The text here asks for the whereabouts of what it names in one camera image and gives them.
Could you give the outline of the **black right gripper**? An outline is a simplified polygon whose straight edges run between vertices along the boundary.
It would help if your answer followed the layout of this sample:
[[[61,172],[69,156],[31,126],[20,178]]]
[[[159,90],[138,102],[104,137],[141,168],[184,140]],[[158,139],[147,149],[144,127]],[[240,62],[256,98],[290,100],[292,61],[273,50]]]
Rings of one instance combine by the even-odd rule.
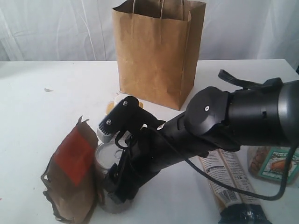
[[[104,189],[115,204],[131,203],[139,188],[160,170],[194,156],[224,149],[238,151],[240,143],[229,130],[224,116],[207,112],[183,112],[163,122],[149,112],[135,114],[113,138],[129,132],[118,165],[104,179]]]

